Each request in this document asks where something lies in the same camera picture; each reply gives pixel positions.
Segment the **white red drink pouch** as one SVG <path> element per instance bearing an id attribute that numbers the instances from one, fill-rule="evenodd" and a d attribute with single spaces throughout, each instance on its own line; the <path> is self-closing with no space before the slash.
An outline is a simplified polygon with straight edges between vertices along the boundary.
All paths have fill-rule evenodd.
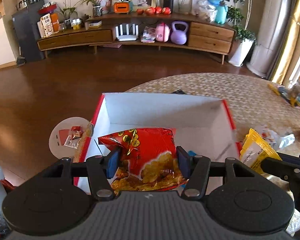
<path id="1" fill-rule="evenodd" d="M 266 125 L 256 126 L 254 130 L 271 146 L 276 144 L 277 133 Z"/>

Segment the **yellow snack packet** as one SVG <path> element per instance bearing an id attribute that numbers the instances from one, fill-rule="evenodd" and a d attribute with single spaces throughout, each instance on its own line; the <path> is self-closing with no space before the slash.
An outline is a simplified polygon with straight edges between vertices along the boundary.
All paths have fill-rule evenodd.
<path id="1" fill-rule="evenodd" d="M 249 129 L 245 136 L 239 160 L 259 174 L 264 171 L 261 163 L 266 158 L 273 158 L 282 161 L 278 153 L 266 142 L 254 129 Z"/>

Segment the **red chips bag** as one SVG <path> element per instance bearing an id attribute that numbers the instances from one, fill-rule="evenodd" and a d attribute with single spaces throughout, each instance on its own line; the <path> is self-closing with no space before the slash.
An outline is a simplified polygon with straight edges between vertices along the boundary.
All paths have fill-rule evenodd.
<path id="1" fill-rule="evenodd" d="M 171 190 L 186 183 L 178 166 L 174 128 L 132 128 L 98 138 L 110 151 L 122 149 L 111 182 L 121 191 Z"/>

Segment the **blue snack bag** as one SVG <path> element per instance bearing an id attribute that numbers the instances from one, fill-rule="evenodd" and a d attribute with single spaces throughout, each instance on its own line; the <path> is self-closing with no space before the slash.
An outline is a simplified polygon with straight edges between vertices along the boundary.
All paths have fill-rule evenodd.
<path id="1" fill-rule="evenodd" d="M 188 155 L 190 156 L 190 157 L 195 157 L 197 154 L 195 153 L 195 152 L 193 152 L 193 151 L 189 151 L 188 152 Z"/>

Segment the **white snack wrapper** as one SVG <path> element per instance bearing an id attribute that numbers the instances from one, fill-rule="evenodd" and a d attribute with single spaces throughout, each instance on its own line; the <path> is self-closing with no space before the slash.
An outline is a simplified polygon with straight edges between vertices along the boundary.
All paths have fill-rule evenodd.
<path id="1" fill-rule="evenodd" d="M 276 137 L 275 150 L 277 151 L 286 148 L 289 145 L 291 145 L 294 141 L 295 141 L 295 135 L 293 133 L 278 135 Z"/>

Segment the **white round stool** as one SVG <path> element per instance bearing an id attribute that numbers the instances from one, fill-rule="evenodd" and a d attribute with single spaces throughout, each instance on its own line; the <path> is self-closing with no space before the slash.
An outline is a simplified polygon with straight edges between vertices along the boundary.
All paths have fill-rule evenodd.
<path id="1" fill-rule="evenodd" d="M 70 135 L 73 126 L 81 126 L 85 129 L 89 121 L 82 117 L 70 117 L 55 126 L 49 137 L 49 149 L 51 153 L 57 158 L 73 157 L 75 155 L 75 148 L 65 146 L 66 140 Z"/>

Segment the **glass cup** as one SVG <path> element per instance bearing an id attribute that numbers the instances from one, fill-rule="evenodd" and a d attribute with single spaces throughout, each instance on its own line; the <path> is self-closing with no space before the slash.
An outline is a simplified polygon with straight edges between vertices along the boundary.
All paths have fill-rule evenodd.
<path id="1" fill-rule="evenodd" d="M 288 97 L 290 100 L 290 104 L 294 106 L 297 97 L 300 95 L 300 83 L 295 83 L 292 88 L 288 90 Z"/>

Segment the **small yellow wrapper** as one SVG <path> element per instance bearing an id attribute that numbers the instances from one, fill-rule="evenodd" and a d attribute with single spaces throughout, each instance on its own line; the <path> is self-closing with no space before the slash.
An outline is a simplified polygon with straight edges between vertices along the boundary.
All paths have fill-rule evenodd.
<path id="1" fill-rule="evenodd" d="M 269 88 L 272 92 L 274 92 L 277 96 L 280 96 L 280 95 L 281 95 L 280 90 L 279 90 L 280 85 L 274 84 L 274 83 L 269 83 L 269 84 L 268 84 L 268 88 Z"/>

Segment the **white router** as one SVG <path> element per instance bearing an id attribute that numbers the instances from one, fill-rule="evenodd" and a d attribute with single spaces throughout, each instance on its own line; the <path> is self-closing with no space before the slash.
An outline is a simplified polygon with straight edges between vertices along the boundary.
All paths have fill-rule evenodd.
<path id="1" fill-rule="evenodd" d="M 136 41 L 139 38 L 139 26 L 135 23 L 117 25 L 115 27 L 115 37 L 119 42 Z"/>

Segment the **stack of booklets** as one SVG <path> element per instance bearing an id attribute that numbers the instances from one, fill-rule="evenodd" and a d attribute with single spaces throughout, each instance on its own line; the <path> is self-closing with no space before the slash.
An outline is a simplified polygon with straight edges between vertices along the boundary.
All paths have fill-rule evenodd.
<path id="1" fill-rule="evenodd" d="M 156 29 L 152 27 L 145 27 L 141 37 L 143 43 L 154 43 L 156 39 Z"/>

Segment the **clear plastic bag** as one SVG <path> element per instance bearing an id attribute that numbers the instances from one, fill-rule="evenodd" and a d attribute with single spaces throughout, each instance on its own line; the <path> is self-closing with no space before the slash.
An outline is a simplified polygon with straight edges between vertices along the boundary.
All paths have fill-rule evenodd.
<path id="1" fill-rule="evenodd" d="M 198 0 L 194 3 L 194 14 L 207 22 L 214 22 L 217 10 L 208 0 Z"/>

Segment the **orange radio box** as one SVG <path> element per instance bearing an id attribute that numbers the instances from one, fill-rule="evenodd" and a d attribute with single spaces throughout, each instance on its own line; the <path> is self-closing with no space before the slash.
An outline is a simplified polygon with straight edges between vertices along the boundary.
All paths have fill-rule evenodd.
<path id="1" fill-rule="evenodd" d="M 114 3 L 114 12 L 116 14 L 128 14 L 130 13 L 129 2 L 116 2 Z"/>

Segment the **red apples row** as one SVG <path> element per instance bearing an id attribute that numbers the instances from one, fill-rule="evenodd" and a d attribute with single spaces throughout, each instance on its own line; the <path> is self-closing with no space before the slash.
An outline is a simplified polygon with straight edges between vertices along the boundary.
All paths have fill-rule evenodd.
<path id="1" fill-rule="evenodd" d="M 169 7 L 149 7 L 147 9 L 137 9 L 136 12 L 138 15 L 146 14 L 148 16 L 158 14 L 170 15 L 172 13 Z"/>

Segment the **gold curtain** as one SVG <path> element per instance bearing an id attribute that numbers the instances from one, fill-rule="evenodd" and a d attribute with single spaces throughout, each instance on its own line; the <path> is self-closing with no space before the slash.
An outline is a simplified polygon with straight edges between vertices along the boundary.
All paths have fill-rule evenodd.
<path id="1" fill-rule="evenodd" d="M 291 6 L 283 39 L 268 76 L 269 81 L 279 85 L 287 77 L 300 34 L 300 0 L 292 0 Z"/>

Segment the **black speaker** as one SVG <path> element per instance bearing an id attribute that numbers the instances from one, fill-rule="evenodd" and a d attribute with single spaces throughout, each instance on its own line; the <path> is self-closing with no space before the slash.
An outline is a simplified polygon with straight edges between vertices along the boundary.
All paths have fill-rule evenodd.
<path id="1" fill-rule="evenodd" d="M 173 3 L 174 0 L 163 0 L 163 7 L 169 8 L 171 12 L 173 12 Z"/>

